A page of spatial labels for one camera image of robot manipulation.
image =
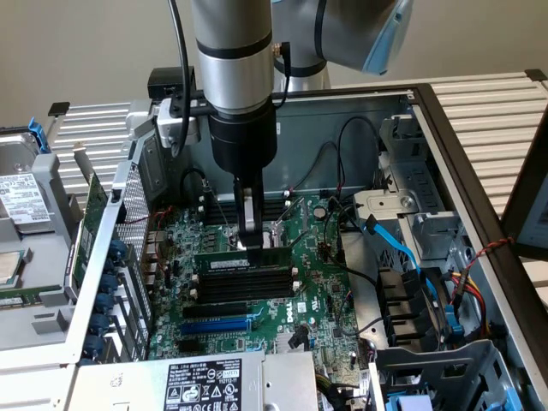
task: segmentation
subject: robotic arm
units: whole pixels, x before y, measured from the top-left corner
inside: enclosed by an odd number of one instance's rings
[[[401,45],[411,2],[192,1],[204,94],[214,109],[208,116],[213,157],[234,176],[240,238],[249,258],[262,248],[262,170],[277,151],[272,22],[274,37],[291,44],[292,77],[314,74],[326,60],[382,74]],[[283,72],[281,62],[276,66]]]

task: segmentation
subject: motherboard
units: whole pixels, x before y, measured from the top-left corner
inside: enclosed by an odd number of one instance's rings
[[[294,293],[280,298],[226,302],[227,309],[246,305],[249,326],[243,331],[194,332],[193,326],[200,326],[204,320],[189,319],[184,314],[200,305],[194,295],[196,260],[209,256],[215,259],[231,252],[240,254],[236,250],[241,245],[234,241],[235,227],[204,226],[196,210],[179,210],[166,216],[162,230],[168,241],[158,252],[163,254],[160,259],[165,258],[170,272],[167,278],[165,272],[160,272],[154,284],[155,320],[149,360],[259,350],[267,354],[288,352],[287,341],[306,327],[307,344],[297,350],[312,351],[317,371],[331,381],[357,384],[360,370],[355,358],[359,344],[355,337],[344,336],[336,325],[340,313],[342,328],[356,327],[352,304],[344,305],[341,312],[349,292],[348,274],[322,253],[324,247],[329,247],[332,255],[337,253],[337,219],[328,223],[324,242],[327,200],[307,196],[299,201],[300,206],[276,225],[292,248]],[[265,232],[272,232],[274,226],[275,223],[266,223]]]

